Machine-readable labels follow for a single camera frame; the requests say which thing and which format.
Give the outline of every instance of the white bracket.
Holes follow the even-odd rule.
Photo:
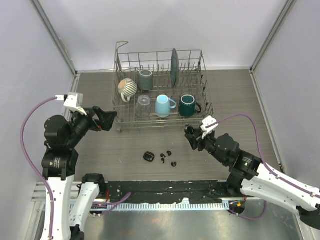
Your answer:
[[[219,124],[213,125],[209,128],[208,126],[216,123],[217,120],[213,118],[212,116],[207,116],[205,119],[202,120],[201,130],[203,131],[202,139],[204,139],[208,134],[212,133],[213,130],[215,130],[216,127],[218,127]]]
[[[55,240],[69,240],[71,231],[69,227],[69,200],[74,175],[68,176],[64,181],[60,177],[49,177],[47,181],[51,187],[54,198],[54,218],[52,236]],[[46,190],[44,228],[41,240],[48,240],[51,201],[49,192]]]
[[[56,95],[56,101],[64,101],[64,95]],[[63,106],[69,109],[71,112],[78,112],[82,115],[87,115],[86,111],[81,107],[84,100],[84,95],[77,92],[69,92]]]
[[[80,231],[85,230],[86,221],[92,208],[92,204],[99,195],[99,185],[94,182],[86,182],[81,185],[81,190],[78,199],[75,202],[73,209],[69,214],[69,225],[75,227],[80,226]]]

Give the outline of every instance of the plate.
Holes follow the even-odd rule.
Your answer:
[[[175,87],[179,82],[180,63],[177,50],[172,50],[171,56],[171,84]]]

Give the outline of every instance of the mug handle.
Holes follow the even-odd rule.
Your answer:
[[[171,98],[169,98],[169,101],[171,101],[171,102],[174,103],[173,106],[171,106],[171,104],[170,104],[170,108],[171,108],[171,109],[174,109],[174,108],[177,106],[177,103],[176,103],[175,101],[173,101]]]
[[[130,101],[130,97],[127,96],[127,100],[126,100],[125,95],[123,93],[121,93],[121,98],[125,103],[128,103]]]
[[[198,106],[198,108],[200,109],[199,111],[197,111],[197,110],[195,110],[195,113],[196,114],[199,114],[199,113],[201,113],[201,111],[202,111],[202,107],[200,106],[200,104],[199,103],[197,103],[197,102],[195,102],[195,104]]]

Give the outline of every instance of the striped mug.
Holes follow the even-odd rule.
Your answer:
[[[118,85],[118,91],[125,103],[130,101],[138,90],[137,84],[130,78],[123,79]]]

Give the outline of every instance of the gray mug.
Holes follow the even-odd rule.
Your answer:
[[[143,91],[150,91],[154,87],[154,75],[152,71],[141,70],[138,74],[138,88]]]

